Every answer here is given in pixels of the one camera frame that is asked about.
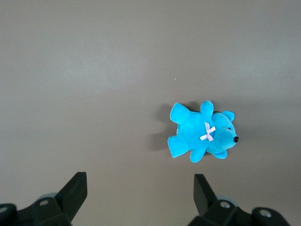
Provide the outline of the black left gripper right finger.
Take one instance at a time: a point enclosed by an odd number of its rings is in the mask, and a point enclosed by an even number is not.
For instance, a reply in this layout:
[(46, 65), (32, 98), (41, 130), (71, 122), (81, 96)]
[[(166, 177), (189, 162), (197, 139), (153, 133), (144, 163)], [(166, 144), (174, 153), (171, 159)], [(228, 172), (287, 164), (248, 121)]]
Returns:
[(289, 226), (277, 211), (256, 207), (251, 213), (243, 211), (233, 202), (218, 199), (203, 174), (194, 176), (193, 198), (198, 210), (190, 226)]

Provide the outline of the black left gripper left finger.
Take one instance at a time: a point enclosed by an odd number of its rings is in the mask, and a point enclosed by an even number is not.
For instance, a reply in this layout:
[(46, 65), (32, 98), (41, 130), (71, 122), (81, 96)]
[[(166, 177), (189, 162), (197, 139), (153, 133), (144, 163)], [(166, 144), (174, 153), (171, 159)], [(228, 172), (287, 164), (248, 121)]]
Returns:
[(2, 226), (71, 226), (87, 197), (87, 173), (77, 172), (54, 196), (38, 199), (17, 210), (12, 203), (0, 205)]

